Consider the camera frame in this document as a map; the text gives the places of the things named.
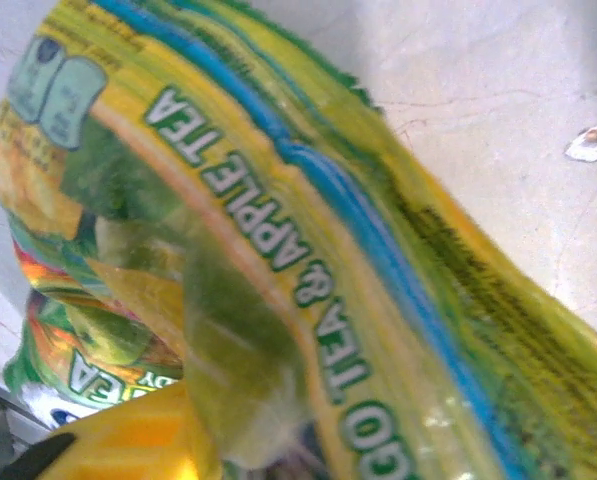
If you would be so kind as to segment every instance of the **white lettering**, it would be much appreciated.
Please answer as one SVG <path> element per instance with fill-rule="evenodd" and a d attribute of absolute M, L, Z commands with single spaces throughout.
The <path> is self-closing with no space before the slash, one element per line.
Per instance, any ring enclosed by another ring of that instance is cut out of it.
<path fill-rule="evenodd" d="M 278 227 L 272 223 L 263 223 L 251 234 L 251 241 L 263 255 L 273 252 L 280 242 L 294 229 L 291 222 L 285 222 Z"/>
<path fill-rule="evenodd" d="M 215 142 L 219 136 L 217 131 L 209 130 L 190 144 L 178 142 L 176 148 L 180 150 L 180 153 L 182 153 L 192 166 L 198 167 L 203 163 L 203 159 L 200 157 L 199 153 Z"/>
<path fill-rule="evenodd" d="M 365 453 L 359 470 L 363 480 L 406 480 L 411 475 L 409 459 L 398 440 Z"/>
<path fill-rule="evenodd" d="M 227 160 L 227 163 L 223 166 L 211 168 L 202 173 L 202 177 L 209 184 L 209 188 L 219 196 L 224 195 L 238 185 L 248 173 L 247 166 L 240 155 L 231 154 Z"/>
<path fill-rule="evenodd" d="M 145 376 L 138 380 L 138 385 L 142 385 L 143 387 L 156 388 L 154 386 L 154 381 L 154 372 L 147 371 L 145 372 Z"/>
<path fill-rule="evenodd" d="M 294 231 L 285 237 L 271 264 L 275 270 L 284 270 L 310 253 L 311 249 L 300 242 L 298 232 Z"/>
<path fill-rule="evenodd" d="M 84 392 L 94 382 L 98 376 L 98 371 L 97 367 L 87 364 L 87 361 L 80 355 L 78 350 L 74 350 L 69 388 L 76 393 Z"/>
<path fill-rule="evenodd" d="M 334 392 L 342 391 L 348 386 L 353 385 L 368 376 L 369 367 L 364 361 L 359 360 L 339 373 L 333 373 L 331 370 L 327 370 L 327 383 Z"/>
<path fill-rule="evenodd" d="M 146 120 L 149 125 L 162 122 L 166 118 L 178 113 L 188 107 L 188 102 L 177 102 L 176 91 L 169 88 L 163 92 L 156 104 L 147 114 Z"/>
<path fill-rule="evenodd" d="M 268 201 L 260 207 L 255 205 L 245 205 L 234 214 L 234 219 L 238 223 L 240 230 L 246 235 L 249 235 L 277 209 L 278 204 L 273 200 Z"/>
<path fill-rule="evenodd" d="M 167 387 L 174 383 L 175 383 L 175 380 L 173 378 L 158 376 L 158 377 L 156 377 L 156 381 L 154 382 L 154 385 L 156 386 L 156 388 L 164 388 L 164 387 Z"/>
<path fill-rule="evenodd" d="M 193 107 L 185 108 L 185 114 L 187 115 L 186 121 L 179 120 L 175 122 L 173 128 L 163 127 L 159 130 L 160 134 L 172 143 L 177 143 L 206 123 L 203 116 Z"/>
<path fill-rule="evenodd" d="M 342 313 L 342 303 L 340 300 L 336 300 L 327 310 L 325 316 L 318 324 L 316 333 L 318 338 L 326 337 L 332 333 L 338 333 L 339 331 L 347 328 L 347 323 L 341 320 L 340 314 Z"/>
<path fill-rule="evenodd" d="M 124 389 L 123 383 L 113 375 L 105 372 L 99 372 L 100 378 L 104 384 L 96 389 L 95 394 L 89 398 L 95 402 L 116 404 L 120 402 L 122 391 Z"/>
<path fill-rule="evenodd" d="M 387 442 L 394 435 L 391 416 L 381 406 L 367 404 L 345 418 L 347 439 L 356 450 L 366 452 Z"/>
<path fill-rule="evenodd" d="M 229 212 L 231 215 L 262 195 L 262 191 L 260 188 L 258 188 L 258 185 L 256 185 L 256 182 L 254 182 L 253 178 L 247 177 L 243 183 L 247 189 L 245 193 L 239 195 L 227 204 L 227 212 Z"/>
<path fill-rule="evenodd" d="M 336 337 L 337 340 L 339 339 L 339 342 L 326 342 L 321 347 L 325 367 L 331 367 L 346 358 L 358 354 L 358 348 L 349 329 L 342 330 Z"/>

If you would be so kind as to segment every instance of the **white surface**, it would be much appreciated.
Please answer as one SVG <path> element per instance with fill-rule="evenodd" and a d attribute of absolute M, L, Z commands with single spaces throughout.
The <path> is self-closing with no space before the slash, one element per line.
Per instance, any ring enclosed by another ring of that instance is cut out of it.
<path fill-rule="evenodd" d="M 511 258 L 597 329 L 597 0 L 258 0 L 359 75 Z M 0 97 L 53 0 L 0 0 Z M 0 369 L 26 293 L 0 213 Z"/>

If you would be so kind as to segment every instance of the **snack bag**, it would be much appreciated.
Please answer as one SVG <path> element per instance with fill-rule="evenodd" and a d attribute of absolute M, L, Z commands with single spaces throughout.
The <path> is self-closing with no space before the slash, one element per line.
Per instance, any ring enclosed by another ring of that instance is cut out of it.
<path fill-rule="evenodd" d="M 0 200 L 184 360 L 203 480 L 597 480 L 597 334 L 244 4 L 59 2 L 0 109 Z"/>

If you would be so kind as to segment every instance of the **crinkled plastic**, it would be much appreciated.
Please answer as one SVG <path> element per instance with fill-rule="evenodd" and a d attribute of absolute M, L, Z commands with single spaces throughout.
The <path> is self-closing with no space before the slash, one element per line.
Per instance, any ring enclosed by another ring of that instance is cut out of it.
<path fill-rule="evenodd" d="M 7 91 L 15 238 L 183 358 L 203 480 L 597 480 L 597 334 L 304 42 L 63 0 Z"/>
<path fill-rule="evenodd" d="M 5 383 L 49 428 L 171 385 L 180 359 L 144 325 L 32 291 Z"/>

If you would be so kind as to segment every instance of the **food package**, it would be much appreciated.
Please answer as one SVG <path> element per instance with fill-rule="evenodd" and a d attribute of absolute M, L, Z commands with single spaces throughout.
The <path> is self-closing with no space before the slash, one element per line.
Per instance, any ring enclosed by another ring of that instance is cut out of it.
<path fill-rule="evenodd" d="M 203 480 L 597 480 L 597 334 L 245 4 L 60 1 L 0 107 L 0 201 L 77 283 L 43 294 L 183 359 Z"/>
<path fill-rule="evenodd" d="M 32 266 L 42 270 L 15 245 L 25 272 Z M 164 388 L 182 376 L 179 357 L 144 324 L 102 304 L 66 304 L 32 290 L 22 337 L 4 380 L 50 429 Z"/>

